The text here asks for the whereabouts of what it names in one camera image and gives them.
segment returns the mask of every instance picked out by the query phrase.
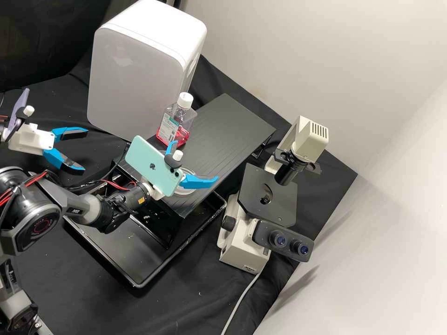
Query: white cable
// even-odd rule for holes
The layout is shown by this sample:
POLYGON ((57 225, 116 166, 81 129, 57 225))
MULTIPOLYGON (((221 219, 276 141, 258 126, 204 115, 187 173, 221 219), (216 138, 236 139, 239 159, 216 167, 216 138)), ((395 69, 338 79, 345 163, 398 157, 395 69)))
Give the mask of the white cable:
POLYGON ((225 327, 223 328, 222 333, 220 333, 220 335, 225 335, 225 332, 227 331, 227 328, 230 325, 231 320, 233 320, 234 314, 236 313, 237 308, 239 307, 240 303, 242 302, 242 299, 245 297, 245 295, 247 294, 248 290, 253 286, 255 281, 259 278, 259 276, 261 275, 262 270, 264 270, 264 267, 265 267, 265 264, 262 267, 262 269, 258 272, 258 274, 253 278, 251 283, 248 284, 248 286, 244 290, 244 292, 242 292, 241 296, 239 297, 239 300, 236 302, 236 306, 233 308, 233 311, 231 312, 231 315, 228 318, 227 323, 225 324, 225 327))

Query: white knob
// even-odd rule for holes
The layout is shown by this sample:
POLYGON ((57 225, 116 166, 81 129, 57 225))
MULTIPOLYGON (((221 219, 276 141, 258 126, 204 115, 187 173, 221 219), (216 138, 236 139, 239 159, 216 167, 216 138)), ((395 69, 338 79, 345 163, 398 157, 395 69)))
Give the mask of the white knob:
POLYGON ((175 161, 180 161, 182 157, 183 157, 183 151, 181 150, 176 150, 172 155, 172 158, 174 158, 175 161))
POLYGON ((26 106, 25 109, 23 110, 23 113, 27 116, 30 117, 31 115, 33 115, 34 113, 34 107, 33 106, 26 106))

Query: white bottle cap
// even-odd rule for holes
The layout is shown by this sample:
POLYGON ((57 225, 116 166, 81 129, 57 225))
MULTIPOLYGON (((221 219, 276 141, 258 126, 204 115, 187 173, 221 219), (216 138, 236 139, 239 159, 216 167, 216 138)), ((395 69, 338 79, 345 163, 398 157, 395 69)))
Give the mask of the white bottle cap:
POLYGON ((177 104, 184 109, 190 109, 192 105, 192 101, 194 100, 193 96, 188 92, 181 92, 178 96, 177 104))
POLYGON ((183 151, 180 150, 176 150, 172 155, 172 158, 174 158, 175 161, 180 161, 182 157, 183 157, 183 151))

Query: black fabric backdrop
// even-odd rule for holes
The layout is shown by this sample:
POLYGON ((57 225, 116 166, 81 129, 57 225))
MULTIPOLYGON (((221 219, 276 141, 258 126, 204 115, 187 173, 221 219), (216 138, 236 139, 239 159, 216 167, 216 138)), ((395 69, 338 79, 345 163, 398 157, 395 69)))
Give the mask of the black fabric backdrop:
MULTIPOLYGON (((67 185, 102 174, 124 144, 89 125, 88 88, 82 83, 88 82, 88 69, 80 64, 73 73, 80 77, 66 75, 29 86, 29 103, 36 109, 33 121, 40 128, 80 125, 90 129, 85 139, 57 144, 87 169, 83 177, 60 173, 67 185)), ((191 92, 196 98, 195 107, 228 93, 277 129, 272 141, 280 139, 290 126, 203 57, 191 92)), ((6 93, 1 114, 10 112, 19 94, 18 90, 6 93)), ((248 161, 262 165, 268 156, 264 153, 259 160, 248 161)), ((0 148, 0 157, 1 166, 18 165, 37 172, 48 167, 40 157, 8 151, 4 146, 0 148)), ((319 162, 324 169, 320 178, 301 174, 297 180, 299 211, 294 229, 311 238, 316 237, 356 176, 326 151, 319 162)), ((241 165, 222 183, 218 189, 222 196, 237 191, 243 168, 241 165)), ((252 275, 218 261, 220 220, 211 223, 141 291, 129 289, 114 271, 102 267, 101 259, 89 254, 70 236, 69 227, 62 224, 17 258, 22 284, 55 334, 219 334, 238 297, 252 280, 252 275)), ((251 334, 256 329, 296 265, 272 254, 239 307, 228 334, 251 334)))
MULTIPOLYGON (((29 85, 28 102, 36 109, 32 122, 41 129, 82 126, 90 130, 85 139, 57 144, 61 152, 87 169, 82 177, 59 172, 67 186, 104 174, 124 146, 124 141, 95 129, 86 118, 91 50, 85 50, 109 2, 33 0, 24 6, 7 1, 0 11, 0 92, 29 85), (83 53, 71 74, 54 78, 69 71, 83 53)), ((290 127, 203 57, 190 92, 195 97, 194 108, 222 93, 229 94, 277 129, 272 144, 277 144, 290 127)), ((20 90, 6 92, 0 114, 9 114, 19 95, 20 90)), ((259 160, 247 161, 261 166, 274 147, 270 145, 259 160)), ((317 236, 356 176, 327 151, 319 162, 324 169, 320 178, 300 174, 296 180, 299 209, 294 229, 311 238, 317 236)), ((49 167, 41 157, 9 151, 3 145, 0 167, 9 165, 36 172, 49 167)), ((244 165, 239 166, 218 188, 219 194, 226 197, 236 192, 243 170, 244 165)), ((22 285, 55 334, 219 334, 252 280, 252 275, 218 261, 220 220, 211 223, 141 291, 131 290, 88 246, 75 240, 69 227, 61 224, 16 259, 22 285)), ((251 334, 296 266, 272 254, 239 307, 228 334, 251 334)))

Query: microscope base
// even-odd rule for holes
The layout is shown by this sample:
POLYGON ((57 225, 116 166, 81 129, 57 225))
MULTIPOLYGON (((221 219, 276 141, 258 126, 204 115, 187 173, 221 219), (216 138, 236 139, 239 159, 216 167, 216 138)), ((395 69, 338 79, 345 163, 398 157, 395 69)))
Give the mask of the microscope base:
POLYGON ((232 231, 220 228, 217 246, 221 248, 219 260, 251 274, 257 274, 270 258, 270 250, 251 239, 257 219, 250 218, 239 205, 238 193, 230 195, 225 215, 236 219, 232 231))

